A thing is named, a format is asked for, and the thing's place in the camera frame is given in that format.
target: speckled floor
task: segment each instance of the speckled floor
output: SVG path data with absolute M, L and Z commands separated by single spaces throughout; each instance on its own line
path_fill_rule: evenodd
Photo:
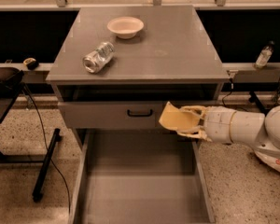
M 48 142 L 55 128 L 62 142 L 53 159 L 72 195 L 77 176 L 79 147 L 54 105 L 42 105 Z M 34 109 L 16 105 L 0 125 L 0 149 L 5 153 L 45 152 L 41 127 Z M 280 223 L 280 174 L 261 163 L 249 147 L 204 143 L 200 148 L 206 184 L 217 223 Z M 38 164 L 0 164 L 0 224 L 60 224 L 68 219 L 63 180 L 51 165 L 44 197 L 34 203 L 32 191 Z

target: gray tabletop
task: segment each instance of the gray tabletop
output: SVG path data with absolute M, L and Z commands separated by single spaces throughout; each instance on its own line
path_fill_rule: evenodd
M 144 29 L 132 39 L 117 38 L 106 26 L 121 16 L 140 19 Z M 100 73 L 90 74 L 82 58 L 102 41 L 114 44 L 114 58 Z M 226 80 L 221 60 L 192 6 L 84 7 L 47 77 L 51 84 Z

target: floor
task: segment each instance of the floor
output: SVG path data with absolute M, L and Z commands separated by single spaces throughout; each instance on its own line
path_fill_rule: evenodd
M 53 160 L 73 193 L 79 147 L 52 102 L 37 102 L 48 142 L 55 128 L 62 142 Z M 38 116 L 33 108 L 17 102 L 0 125 L 0 149 L 5 153 L 45 152 Z M 217 223 L 280 224 L 280 174 L 259 161 L 249 147 L 203 143 L 200 159 Z M 43 199 L 34 203 L 32 191 L 38 164 L 0 164 L 0 224 L 67 223 L 65 184 L 51 165 L 43 187 Z

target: white robotic arm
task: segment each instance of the white robotic arm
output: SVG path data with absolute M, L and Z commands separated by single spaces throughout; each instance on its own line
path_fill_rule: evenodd
M 187 137 L 250 146 L 261 160 L 280 172 L 280 106 L 265 117 L 223 106 L 178 109 L 168 102 L 160 124 Z

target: black stand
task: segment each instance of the black stand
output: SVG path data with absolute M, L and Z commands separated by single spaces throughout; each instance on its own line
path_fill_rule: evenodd
M 251 97 L 249 98 L 249 102 L 255 103 L 258 109 L 260 110 L 260 112 L 266 116 L 271 109 L 265 108 L 262 102 L 259 100 L 258 96 L 253 91 L 250 92 L 250 96 Z
M 7 115 L 9 109 L 12 107 L 23 88 L 24 84 L 21 84 L 12 98 L 0 99 L 0 123 Z M 49 163 L 51 161 L 56 143 L 61 141 L 59 132 L 60 129 L 55 129 L 46 155 L 5 155 L 0 151 L 0 163 L 43 163 L 33 192 L 33 198 L 35 202 L 39 202 L 43 196 L 41 189 L 46 178 Z

